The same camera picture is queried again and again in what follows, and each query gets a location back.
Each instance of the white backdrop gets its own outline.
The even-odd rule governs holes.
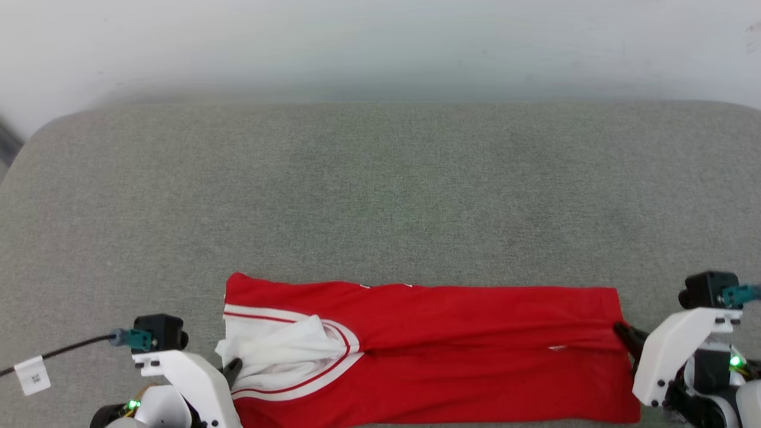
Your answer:
[[[709,99],[761,107],[759,0],[0,0],[0,122],[104,105]]]

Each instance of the red fabric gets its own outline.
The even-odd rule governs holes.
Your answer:
[[[367,289],[342,282],[271,283],[235,273],[225,302],[342,323],[365,353],[306,397],[238,398],[245,428],[639,421],[631,364],[612,329],[622,320],[615,289]]]

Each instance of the white cable label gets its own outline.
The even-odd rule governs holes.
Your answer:
[[[18,363],[14,368],[24,395],[29,396],[50,388],[50,377],[47,375],[41,355]]]

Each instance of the black cable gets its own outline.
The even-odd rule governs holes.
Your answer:
[[[73,345],[68,345],[67,347],[58,348],[57,350],[44,353],[43,361],[49,358],[53,358],[56,355],[61,355],[62,353],[66,353],[70,350],[75,350],[77,348],[86,347],[87,345],[90,345],[93,343],[102,342],[103,340],[111,340],[111,339],[116,339],[116,335],[105,334],[103,336],[98,336],[98,337],[93,337],[92,339],[83,340],[82,342],[79,342],[79,343],[74,343]],[[5,375],[9,375],[15,371],[16,369],[14,369],[13,367],[8,367],[7,369],[3,369],[2,371],[0,371],[0,378]]]

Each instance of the gray cushion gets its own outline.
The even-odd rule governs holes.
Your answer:
[[[0,186],[0,366],[155,312],[184,318],[189,350],[217,363],[237,270],[295,283],[615,286],[628,320],[652,329],[680,310],[691,273],[761,279],[759,136],[761,112],[695,101],[64,117]],[[756,357],[760,320],[749,305],[734,335]],[[0,425],[87,426],[147,382],[107,344],[46,365],[53,387],[28,398],[13,375],[0,379]]]

